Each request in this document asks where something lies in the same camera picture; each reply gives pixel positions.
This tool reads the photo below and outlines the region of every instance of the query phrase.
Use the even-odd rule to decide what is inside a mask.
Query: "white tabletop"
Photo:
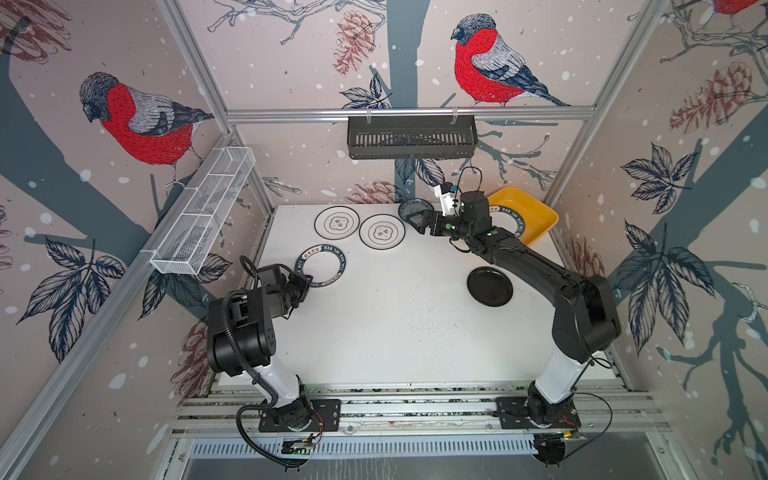
[[[361,223],[375,214],[397,216],[397,205],[349,205]],[[260,266],[293,268],[309,247],[328,243],[346,255],[346,270],[333,284],[312,288],[289,319],[274,319],[277,355],[305,383],[465,383],[530,381],[555,348],[554,307],[508,271],[514,295],[504,306],[478,303],[467,275],[488,265],[460,253],[446,237],[406,237],[391,250],[374,250],[358,233],[325,240],[314,229],[328,205],[282,205]],[[533,250],[560,263],[551,238]],[[250,379],[221,376],[220,385]],[[612,379],[609,369],[587,368],[583,379]]]

